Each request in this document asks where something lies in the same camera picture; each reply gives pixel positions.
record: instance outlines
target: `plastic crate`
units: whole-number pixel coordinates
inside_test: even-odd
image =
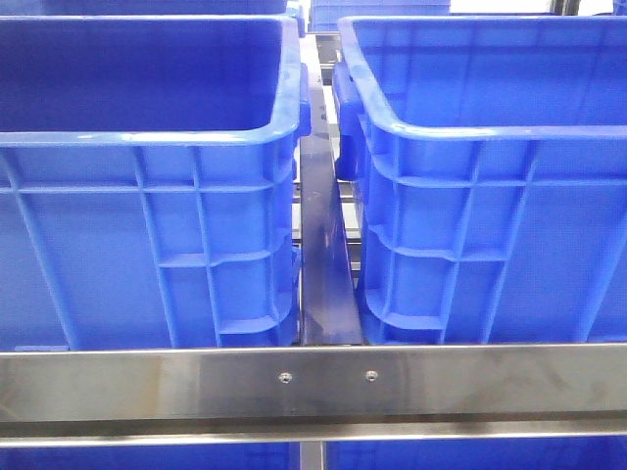
[[[3,470],[298,470],[298,445],[0,449]]]
[[[310,31],[337,31],[352,16],[447,15],[451,0],[312,0]]]
[[[367,338],[626,340],[627,23],[344,19],[340,34]]]
[[[296,24],[5,18],[0,43],[0,349],[291,344]]]
[[[623,470],[627,438],[330,443],[329,470]]]
[[[298,0],[2,0],[0,15],[279,15],[298,21]]]
[[[627,2],[625,0],[614,0],[614,15],[627,15]]]

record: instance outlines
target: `metal frame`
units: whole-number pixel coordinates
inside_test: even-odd
[[[627,434],[627,344],[362,342],[315,40],[301,144],[303,345],[0,353],[0,447]]]
[[[552,0],[551,11],[555,15],[577,16],[581,0]]]

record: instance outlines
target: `vertical metal post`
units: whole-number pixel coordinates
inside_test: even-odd
[[[556,15],[577,16],[581,0],[553,0],[551,11]]]
[[[301,470],[326,470],[326,443],[301,443]]]

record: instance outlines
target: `metal rail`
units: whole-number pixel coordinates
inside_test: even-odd
[[[627,345],[0,354],[0,446],[627,434]]]

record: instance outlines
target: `metal shelf rack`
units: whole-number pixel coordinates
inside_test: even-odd
[[[315,36],[301,143],[302,339],[0,354],[0,447],[627,434],[627,344],[362,346]]]

